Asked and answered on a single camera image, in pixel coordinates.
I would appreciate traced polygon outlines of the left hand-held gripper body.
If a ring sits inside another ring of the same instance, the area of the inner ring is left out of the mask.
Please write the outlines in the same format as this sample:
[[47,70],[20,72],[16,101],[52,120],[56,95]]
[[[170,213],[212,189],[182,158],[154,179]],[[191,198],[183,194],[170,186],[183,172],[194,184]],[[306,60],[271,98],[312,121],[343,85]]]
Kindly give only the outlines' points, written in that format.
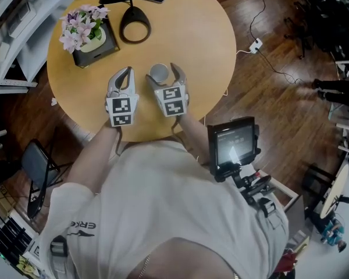
[[130,126],[139,101],[139,95],[132,90],[109,90],[106,95],[105,109],[112,127]]

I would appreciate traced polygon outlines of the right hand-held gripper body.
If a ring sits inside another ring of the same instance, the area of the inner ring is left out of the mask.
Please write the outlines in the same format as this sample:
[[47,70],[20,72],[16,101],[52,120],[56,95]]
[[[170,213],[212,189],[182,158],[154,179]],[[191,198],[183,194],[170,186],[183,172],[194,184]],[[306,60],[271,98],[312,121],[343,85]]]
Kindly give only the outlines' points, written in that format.
[[175,82],[172,86],[153,84],[154,94],[165,117],[181,116],[187,113],[189,95],[184,84]]

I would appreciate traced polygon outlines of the white cup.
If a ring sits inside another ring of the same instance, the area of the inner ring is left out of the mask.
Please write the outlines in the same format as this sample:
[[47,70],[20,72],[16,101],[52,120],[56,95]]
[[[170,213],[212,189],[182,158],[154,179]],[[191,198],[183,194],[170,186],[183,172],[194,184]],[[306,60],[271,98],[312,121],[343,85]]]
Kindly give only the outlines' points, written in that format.
[[149,75],[157,82],[163,83],[169,77],[169,70],[163,63],[153,65],[149,70]]

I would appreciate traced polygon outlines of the person's right forearm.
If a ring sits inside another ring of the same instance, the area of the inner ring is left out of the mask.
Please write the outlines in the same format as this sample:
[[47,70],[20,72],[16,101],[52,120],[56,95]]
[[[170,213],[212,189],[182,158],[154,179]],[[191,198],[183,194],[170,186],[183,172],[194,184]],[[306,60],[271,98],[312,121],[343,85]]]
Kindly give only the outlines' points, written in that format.
[[208,164],[210,157],[207,128],[189,113],[180,116],[179,124],[200,162]]

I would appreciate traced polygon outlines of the person's left forearm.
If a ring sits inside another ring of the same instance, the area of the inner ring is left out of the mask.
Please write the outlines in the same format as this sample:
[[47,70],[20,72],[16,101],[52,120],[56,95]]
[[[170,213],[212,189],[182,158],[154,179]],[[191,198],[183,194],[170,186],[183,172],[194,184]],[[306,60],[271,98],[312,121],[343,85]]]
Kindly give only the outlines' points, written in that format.
[[118,133],[117,128],[107,121],[73,163],[67,182],[83,185],[94,193],[100,192]]

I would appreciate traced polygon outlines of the black square tray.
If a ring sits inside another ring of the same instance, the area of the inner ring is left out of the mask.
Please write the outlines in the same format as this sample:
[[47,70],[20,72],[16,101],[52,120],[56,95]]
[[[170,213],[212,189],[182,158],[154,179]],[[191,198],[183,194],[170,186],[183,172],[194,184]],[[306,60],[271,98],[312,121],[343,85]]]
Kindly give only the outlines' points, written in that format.
[[108,19],[108,16],[106,19],[103,19],[103,23],[104,24],[102,28],[106,32],[105,43],[101,47],[91,52],[84,53],[81,51],[74,51],[72,55],[73,55],[73,59],[76,66],[82,67],[82,68],[87,67],[90,64],[120,50],[115,33]]

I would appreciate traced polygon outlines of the pink flowers in white pot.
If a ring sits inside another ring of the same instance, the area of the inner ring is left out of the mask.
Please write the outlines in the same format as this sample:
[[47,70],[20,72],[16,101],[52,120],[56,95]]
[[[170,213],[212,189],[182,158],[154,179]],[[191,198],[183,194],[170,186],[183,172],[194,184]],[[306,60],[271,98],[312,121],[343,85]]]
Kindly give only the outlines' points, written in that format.
[[59,41],[69,53],[91,52],[101,47],[106,41],[103,19],[109,9],[104,6],[81,5],[79,8],[61,17],[62,34]]

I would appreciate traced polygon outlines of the black tablet screen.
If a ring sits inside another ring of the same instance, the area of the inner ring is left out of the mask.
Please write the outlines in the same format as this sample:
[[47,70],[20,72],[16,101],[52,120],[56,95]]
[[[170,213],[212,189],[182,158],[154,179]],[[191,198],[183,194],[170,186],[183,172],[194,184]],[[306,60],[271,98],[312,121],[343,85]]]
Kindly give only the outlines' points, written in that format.
[[259,126],[252,116],[227,123],[208,125],[209,169],[216,182],[239,178],[241,166],[248,165],[261,153],[258,148]]

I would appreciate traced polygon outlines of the white shelf unit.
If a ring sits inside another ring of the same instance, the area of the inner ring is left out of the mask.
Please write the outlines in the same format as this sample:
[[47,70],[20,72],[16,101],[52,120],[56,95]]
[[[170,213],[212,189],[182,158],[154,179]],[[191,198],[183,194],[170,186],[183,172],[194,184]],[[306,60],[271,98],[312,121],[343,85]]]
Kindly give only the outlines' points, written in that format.
[[0,95],[37,86],[53,29],[73,1],[0,0]]

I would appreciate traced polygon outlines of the black folding chair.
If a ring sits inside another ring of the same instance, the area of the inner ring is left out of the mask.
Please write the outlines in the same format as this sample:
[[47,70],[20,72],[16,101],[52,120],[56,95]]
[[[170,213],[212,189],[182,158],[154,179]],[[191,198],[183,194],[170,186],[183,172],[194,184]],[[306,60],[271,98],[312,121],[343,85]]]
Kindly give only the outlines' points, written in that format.
[[72,162],[58,165],[37,139],[29,142],[21,158],[22,170],[31,181],[27,217],[32,220],[41,211],[47,189],[62,182],[61,177],[72,166]]

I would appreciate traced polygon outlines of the person's white shirt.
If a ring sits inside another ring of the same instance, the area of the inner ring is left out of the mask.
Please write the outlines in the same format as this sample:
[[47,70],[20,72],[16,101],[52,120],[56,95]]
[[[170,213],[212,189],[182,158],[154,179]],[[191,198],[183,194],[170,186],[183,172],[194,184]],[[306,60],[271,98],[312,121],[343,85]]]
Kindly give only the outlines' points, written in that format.
[[39,256],[60,276],[51,242],[66,239],[68,269],[79,279],[126,279],[160,244],[180,238],[223,258],[240,279],[268,279],[289,238],[281,205],[265,216],[231,181],[217,183],[179,143],[128,148],[99,194],[77,183],[52,191]]

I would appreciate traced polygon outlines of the cardboard box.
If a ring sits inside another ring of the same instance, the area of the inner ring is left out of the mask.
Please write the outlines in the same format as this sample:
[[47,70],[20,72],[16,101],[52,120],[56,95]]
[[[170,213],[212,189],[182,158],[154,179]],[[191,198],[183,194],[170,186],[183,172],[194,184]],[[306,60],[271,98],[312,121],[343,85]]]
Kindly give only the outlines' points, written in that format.
[[0,215],[8,216],[15,208],[17,201],[11,196],[6,187],[0,185]]

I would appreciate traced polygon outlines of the person's bare chest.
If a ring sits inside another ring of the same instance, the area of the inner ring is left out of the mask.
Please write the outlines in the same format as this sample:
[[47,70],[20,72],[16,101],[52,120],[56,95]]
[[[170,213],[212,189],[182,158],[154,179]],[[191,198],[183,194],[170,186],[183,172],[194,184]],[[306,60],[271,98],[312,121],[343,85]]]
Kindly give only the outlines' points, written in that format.
[[126,279],[237,279],[216,252],[181,238],[155,248]]

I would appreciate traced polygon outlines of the small round pale table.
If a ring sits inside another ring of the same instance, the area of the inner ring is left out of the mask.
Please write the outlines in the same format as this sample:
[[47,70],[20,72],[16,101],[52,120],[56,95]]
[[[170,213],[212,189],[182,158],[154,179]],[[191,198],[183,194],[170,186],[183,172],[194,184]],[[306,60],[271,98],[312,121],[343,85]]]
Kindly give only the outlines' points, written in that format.
[[327,194],[326,200],[320,212],[320,218],[324,219],[335,207],[347,181],[349,164],[345,164],[338,172],[336,179]]

